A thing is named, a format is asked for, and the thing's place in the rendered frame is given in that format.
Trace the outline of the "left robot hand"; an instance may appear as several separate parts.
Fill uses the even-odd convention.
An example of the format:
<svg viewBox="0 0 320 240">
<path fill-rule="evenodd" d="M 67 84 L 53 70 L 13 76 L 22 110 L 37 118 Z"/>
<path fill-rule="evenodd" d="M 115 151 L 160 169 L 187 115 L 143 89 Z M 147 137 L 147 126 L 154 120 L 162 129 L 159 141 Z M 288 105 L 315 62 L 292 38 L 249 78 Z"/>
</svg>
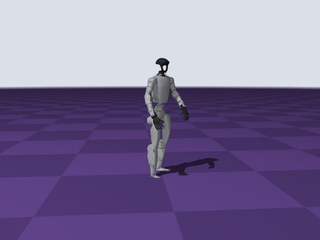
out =
<svg viewBox="0 0 320 240">
<path fill-rule="evenodd" d="M 180 108 L 181 108 L 181 110 L 182 110 L 182 113 L 181 113 L 181 115 L 184 113 L 184 117 L 182 118 L 182 119 L 184 119 L 184 120 L 188 120 L 189 119 L 189 115 L 188 115 L 188 112 L 187 112 L 187 108 L 185 107 L 185 106 L 183 106 L 182 104 L 180 105 Z"/>
</svg>

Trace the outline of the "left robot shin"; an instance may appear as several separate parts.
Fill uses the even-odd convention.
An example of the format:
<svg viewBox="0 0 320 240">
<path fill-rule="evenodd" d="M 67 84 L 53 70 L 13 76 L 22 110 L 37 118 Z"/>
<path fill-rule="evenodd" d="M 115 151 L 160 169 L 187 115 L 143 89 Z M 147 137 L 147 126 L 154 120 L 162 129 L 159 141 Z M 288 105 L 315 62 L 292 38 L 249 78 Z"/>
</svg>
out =
<svg viewBox="0 0 320 240">
<path fill-rule="evenodd" d="M 162 165 L 162 162 L 163 162 L 163 159 L 165 156 L 165 152 L 166 152 L 166 147 L 167 147 L 167 144 L 165 147 L 163 147 L 163 148 L 158 147 L 158 149 L 157 149 L 157 166 L 156 166 L 156 169 L 158 168 L 157 170 L 159 170 L 161 168 L 161 165 Z"/>
</svg>

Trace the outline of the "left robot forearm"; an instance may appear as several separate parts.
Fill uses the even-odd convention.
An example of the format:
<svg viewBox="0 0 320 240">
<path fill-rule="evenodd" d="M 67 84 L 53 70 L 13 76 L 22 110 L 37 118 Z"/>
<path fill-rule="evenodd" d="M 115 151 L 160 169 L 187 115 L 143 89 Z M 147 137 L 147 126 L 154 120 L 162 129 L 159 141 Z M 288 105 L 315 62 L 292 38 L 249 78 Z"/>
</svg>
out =
<svg viewBox="0 0 320 240">
<path fill-rule="evenodd" d="M 177 92 L 177 93 L 178 93 L 178 92 Z M 178 95 L 179 95 L 179 93 L 178 93 Z M 180 97 L 180 95 L 177 96 L 177 97 L 175 98 L 175 100 L 177 101 L 177 103 L 178 103 L 179 106 L 180 106 L 180 105 L 183 105 L 184 107 L 186 107 L 185 104 L 184 104 L 184 102 L 183 102 L 183 100 L 182 100 L 182 98 Z M 180 107 L 180 109 L 181 109 L 181 107 Z"/>
</svg>

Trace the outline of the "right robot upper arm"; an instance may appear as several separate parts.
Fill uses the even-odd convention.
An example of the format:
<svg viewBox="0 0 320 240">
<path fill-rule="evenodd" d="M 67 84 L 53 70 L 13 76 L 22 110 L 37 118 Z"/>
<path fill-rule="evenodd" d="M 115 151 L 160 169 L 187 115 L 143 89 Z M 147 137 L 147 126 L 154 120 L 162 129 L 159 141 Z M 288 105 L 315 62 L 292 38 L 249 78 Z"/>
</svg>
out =
<svg viewBox="0 0 320 240">
<path fill-rule="evenodd" d="M 151 92 L 153 91 L 153 88 L 154 88 L 154 85 L 157 84 L 157 77 L 150 77 L 147 81 L 147 88 L 146 88 L 146 91 L 145 91 L 145 95 L 149 95 L 151 94 Z M 152 97 L 150 96 L 150 101 L 152 101 Z"/>
</svg>

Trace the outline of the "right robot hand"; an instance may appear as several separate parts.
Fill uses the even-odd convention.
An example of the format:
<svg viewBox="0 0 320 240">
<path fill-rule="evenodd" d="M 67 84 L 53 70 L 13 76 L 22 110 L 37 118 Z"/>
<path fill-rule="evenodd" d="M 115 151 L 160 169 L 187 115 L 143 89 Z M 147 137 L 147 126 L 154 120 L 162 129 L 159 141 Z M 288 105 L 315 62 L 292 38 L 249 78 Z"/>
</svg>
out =
<svg viewBox="0 0 320 240">
<path fill-rule="evenodd" d="M 160 128 L 163 129 L 162 127 L 164 127 L 164 126 L 161 124 L 160 121 L 162 121 L 163 123 L 164 123 L 164 121 L 157 117 L 156 112 L 154 112 L 154 114 L 155 114 L 155 115 L 152 116 L 151 118 L 153 119 L 153 124 L 154 124 L 155 128 L 156 128 L 157 130 L 158 130 L 158 129 L 160 130 Z M 160 123 L 160 124 L 159 124 L 159 123 Z M 160 125 L 161 125 L 162 127 L 161 127 Z M 159 128 L 159 127 L 160 127 L 160 128 Z"/>
</svg>

